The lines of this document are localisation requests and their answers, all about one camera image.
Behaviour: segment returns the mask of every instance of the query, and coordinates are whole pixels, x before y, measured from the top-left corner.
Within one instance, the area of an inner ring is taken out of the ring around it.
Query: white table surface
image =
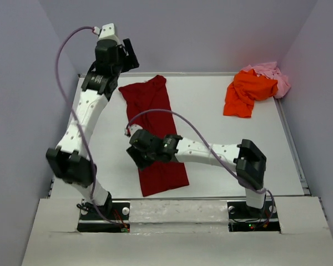
[[[223,116],[227,86],[233,76],[165,76],[170,105],[190,120],[207,141],[216,144],[237,144],[252,140],[267,157],[265,187],[277,196],[303,195],[302,186],[289,144],[273,98],[256,102],[252,118]],[[123,76],[119,86],[145,82],[152,76]],[[74,105],[78,102],[78,91]],[[137,167],[126,153],[128,138],[126,103],[116,90],[101,113],[90,141],[98,180],[113,198],[142,198]],[[193,130],[178,117],[174,118],[178,134],[198,140]],[[223,168],[196,163],[185,164],[190,185],[150,198],[239,197],[245,191]],[[81,198],[71,186],[55,178],[51,198]]]
[[[79,233],[75,199],[42,199],[22,265],[333,266],[318,198],[275,201],[281,234],[229,232],[227,201],[218,200],[130,201],[126,234]]]

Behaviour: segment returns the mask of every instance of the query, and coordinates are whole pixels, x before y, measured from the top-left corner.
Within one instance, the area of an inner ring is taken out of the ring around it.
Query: cable
[[[210,145],[208,144],[208,142],[206,141],[206,139],[204,138],[204,136],[200,133],[200,131],[189,121],[187,120],[185,117],[183,117],[182,115],[178,114],[177,112],[174,112],[174,111],[171,111],[171,110],[168,110],[168,109],[149,109],[149,110],[146,110],[146,111],[143,111],[143,112],[140,112],[138,115],[135,115],[128,123],[127,123],[127,126],[126,126],[126,130],[128,130],[128,127],[130,125],[133,124],[133,121],[136,120],[138,117],[140,117],[141,115],[144,115],[144,114],[147,114],[149,112],[168,112],[170,114],[173,114],[179,118],[181,118],[184,122],[186,122],[195,132],[196,134],[199,136],[199,138],[201,139],[201,141],[204,143],[204,145],[207,147],[207,149],[210,150],[210,152],[212,153],[213,156],[215,156],[215,158],[217,159],[217,161],[223,166],[223,168],[225,168],[235,179],[238,180],[238,183],[245,187],[245,188],[248,188],[252,191],[254,191],[255,193],[257,194],[263,194],[264,192],[268,192],[270,197],[271,197],[271,200],[272,200],[272,209],[271,209],[271,213],[268,217],[268,219],[265,221],[264,224],[266,224],[271,216],[273,215],[274,213],[274,207],[275,207],[275,201],[274,201],[274,196],[273,194],[271,194],[271,192],[266,189],[266,188],[262,188],[261,190],[256,190],[249,182],[247,182],[246,180],[244,180],[243,178],[237,176],[222,160],[221,158],[218,157],[218,155],[216,154],[216,152],[212,149],[212,147],[210,147]]]
[[[94,201],[94,191],[95,191],[95,186],[96,186],[96,169],[95,169],[95,165],[94,165],[94,161],[93,161],[93,156],[90,152],[90,149],[89,149],[89,145],[88,145],[88,142],[87,142],[87,139],[85,137],[85,134],[84,134],[84,131],[83,131],[83,128],[80,124],[80,121],[78,119],[78,116],[77,114],[75,113],[74,109],[73,109],[73,104],[69,102],[68,100],[68,96],[66,95],[63,87],[62,87],[62,83],[60,82],[60,77],[59,77],[59,71],[58,71],[58,65],[59,65],[59,58],[60,58],[60,54],[62,53],[62,50],[64,48],[64,46],[66,45],[66,43],[71,39],[72,36],[74,36],[76,33],[82,31],[82,30],[85,30],[85,29],[90,29],[93,33],[94,33],[94,27],[80,27],[76,30],[74,30],[69,36],[66,37],[66,39],[63,41],[63,43],[60,45],[59,49],[58,49],[58,53],[57,53],[57,56],[55,58],[55,62],[54,62],[54,73],[55,73],[55,79],[57,81],[57,84],[58,84],[58,88],[59,88],[59,91],[60,93],[62,94],[63,96],[63,99],[66,103],[67,106],[70,106],[70,113],[73,115],[73,119],[75,120],[75,122],[77,123],[77,128],[79,130],[79,133],[82,137],[82,143],[83,143],[83,146],[84,148],[86,149],[87,153],[88,153],[88,156],[89,156],[89,159],[90,159],[90,165],[91,165],[91,170],[92,170],[92,175],[93,175],[93,187],[91,189],[91,194],[90,194],[90,200],[97,212],[97,214],[105,221],[109,222],[109,223],[112,223],[112,224],[117,224],[119,225],[119,223],[116,223],[116,222],[113,222],[111,220],[109,220],[108,218],[106,218],[102,213],[101,211],[99,210],[98,206],[96,205],[95,201]]]
[[[124,223],[123,219],[121,218],[120,214],[118,213],[118,211],[115,209],[115,214],[117,215],[117,217],[120,219],[120,221],[122,222],[123,226],[128,229],[127,224]]]
[[[115,220],[118,221],[118,217],[117,217],[117,214],[115,212],[113,212],[113,216],[115,217]]]
[[[93,71],[93,69],[95,68],[95,65],[96,65],[96,61],[94,61],[94,62],[91,64],[90,68],[88,69],[88,73],[90,73],[91,71]]]

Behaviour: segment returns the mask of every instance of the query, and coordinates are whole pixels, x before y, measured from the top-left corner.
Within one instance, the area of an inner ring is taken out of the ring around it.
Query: crumpled clothing
[[[242,70],[246,72],[250,69],[254,69],[258,76],[263,75],[268,79],[277,80],[277,93],[274,96],[275,98],[284,97],[291,88],[289,78],[281,73],[280,69],[277,67],[277,62],[263,63],[255,66],[248,65],[242,68]]]
[[[223,115],[250,118],[254,101],[264,101],[273,97],[277,91],[277,80],[257,76],[254,69],[241,70],[228,86]]]

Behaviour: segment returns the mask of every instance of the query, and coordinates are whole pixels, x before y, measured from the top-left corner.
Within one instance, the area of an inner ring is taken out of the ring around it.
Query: orange cloth
[[[257,76],[254,69],[241,70],[227,88],[223,115],[250,118],[254,100],[263,101],[274,96],[278,91],[277,83],[277,80]]]

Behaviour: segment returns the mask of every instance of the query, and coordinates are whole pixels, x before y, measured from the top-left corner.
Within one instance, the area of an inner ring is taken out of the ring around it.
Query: pink cloth
[[[291,85],[288,81],[288,77],[282,75],[280,69],[276,67],[276,62],[269,62],[264,64],[259,64],[255,66],[248,65],[242,70],[248,72],[250,69],[254,69],[258,76],[263,75],[268,79],[276,79],[277,80],[277,93],[274,96],[275,98],[282,98],[291,88]]]

